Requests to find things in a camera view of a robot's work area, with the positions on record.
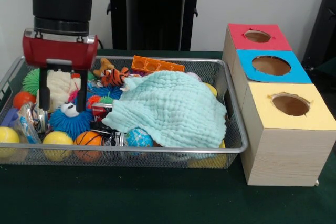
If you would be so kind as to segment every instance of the stuffed tiger toy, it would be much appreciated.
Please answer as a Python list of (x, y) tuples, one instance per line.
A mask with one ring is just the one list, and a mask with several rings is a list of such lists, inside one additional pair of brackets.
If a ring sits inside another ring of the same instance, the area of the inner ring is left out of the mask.
[(101, 84), (103, 86), (121, 86), (124, 84), (124, 79), (130, 75), (130, 70), (126, 67), (122, 68), (121, 71), (117, 69), (104, 70), (101, 73)]

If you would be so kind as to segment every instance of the orange building block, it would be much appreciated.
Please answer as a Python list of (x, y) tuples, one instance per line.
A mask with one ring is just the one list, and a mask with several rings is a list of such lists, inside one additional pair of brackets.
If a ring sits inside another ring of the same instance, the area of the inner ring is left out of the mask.
[(134, 55), (132, 69), (148, 73), (162, 70), (184, 72), (184, 65)]

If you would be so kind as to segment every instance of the wooden cube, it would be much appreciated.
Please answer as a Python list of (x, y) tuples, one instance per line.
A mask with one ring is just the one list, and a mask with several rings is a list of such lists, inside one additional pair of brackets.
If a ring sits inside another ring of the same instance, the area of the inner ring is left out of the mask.
[(336, 139), (336, 121), (313, 84), (248, 84), (242, 110), (247, 184), (314, 186)]
[(274, 50), (237, 50), (232, 80), (240, 109), (249, 82), (311, 83), (292, 51)]
[(231, 73), (237, 49), (292, 50), (278, 25), (228, 24), (222, 60)]

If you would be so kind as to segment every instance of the light blue muslin cloth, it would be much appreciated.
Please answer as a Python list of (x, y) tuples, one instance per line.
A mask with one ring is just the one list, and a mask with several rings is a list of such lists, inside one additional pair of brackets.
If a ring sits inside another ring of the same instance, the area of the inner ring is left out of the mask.
[(126, 78), (126, 92), (114, 100), (102, 122), (120, 132), (142, 128), (164, 147), (218, 148), (226, 108), (195, 78), (174, 71)]

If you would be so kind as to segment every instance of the spiky toy eye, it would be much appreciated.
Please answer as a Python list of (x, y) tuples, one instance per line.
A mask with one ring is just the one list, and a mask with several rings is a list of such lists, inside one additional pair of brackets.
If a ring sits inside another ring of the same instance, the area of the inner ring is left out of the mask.
[(61, 106), (61, 112), (64, 113), (69, 118), (74, 118), (78, 116), (76, 106), (71, 102), (66, 102)]

